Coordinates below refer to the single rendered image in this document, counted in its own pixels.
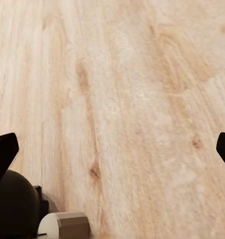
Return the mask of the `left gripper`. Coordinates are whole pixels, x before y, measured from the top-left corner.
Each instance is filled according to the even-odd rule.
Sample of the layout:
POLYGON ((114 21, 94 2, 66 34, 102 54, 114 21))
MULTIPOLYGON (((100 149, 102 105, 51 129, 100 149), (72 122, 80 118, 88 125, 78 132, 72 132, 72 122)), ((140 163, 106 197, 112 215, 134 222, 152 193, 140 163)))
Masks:
POLYGON ((6 237, 6 239, 25 239, 26 237, 28 237, 34 230, 36 229, 36 227, 34 226, 28 226, 25 228, 22 228, 20 230, 14 231, 10 234, 8 234, 8 236, 6 237))

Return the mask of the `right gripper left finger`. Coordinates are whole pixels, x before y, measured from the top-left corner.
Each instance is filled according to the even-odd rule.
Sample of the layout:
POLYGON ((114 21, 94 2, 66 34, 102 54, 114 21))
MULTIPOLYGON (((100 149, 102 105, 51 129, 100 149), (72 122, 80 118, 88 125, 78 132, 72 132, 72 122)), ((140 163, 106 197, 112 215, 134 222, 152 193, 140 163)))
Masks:
POLYGON ((0 181, 19 151, 14 132, 0 136, 0 181))

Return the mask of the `pillar candle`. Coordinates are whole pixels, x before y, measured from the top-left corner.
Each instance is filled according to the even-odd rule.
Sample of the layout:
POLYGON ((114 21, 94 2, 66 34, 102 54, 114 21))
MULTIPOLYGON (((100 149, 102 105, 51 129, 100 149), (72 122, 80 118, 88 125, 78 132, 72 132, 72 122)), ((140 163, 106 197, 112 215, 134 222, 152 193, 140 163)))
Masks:
POLYGON ((58 212, 40 222, 37 239, 88 239, 89 221, 83 212, 58 212))

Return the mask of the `cauldron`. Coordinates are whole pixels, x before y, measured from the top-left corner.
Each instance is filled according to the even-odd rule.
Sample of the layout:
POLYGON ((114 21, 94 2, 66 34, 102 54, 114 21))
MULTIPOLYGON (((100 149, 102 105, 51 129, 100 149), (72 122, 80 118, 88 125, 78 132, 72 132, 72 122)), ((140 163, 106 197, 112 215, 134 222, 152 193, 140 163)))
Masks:
MULTIPOLYGON (((48 215, 48 201, 20 173, 7 170, 0 181, 0 239, 28 226, 37 226, 48 215)), ((34 231, 25 239, 37 239, 34 231)))

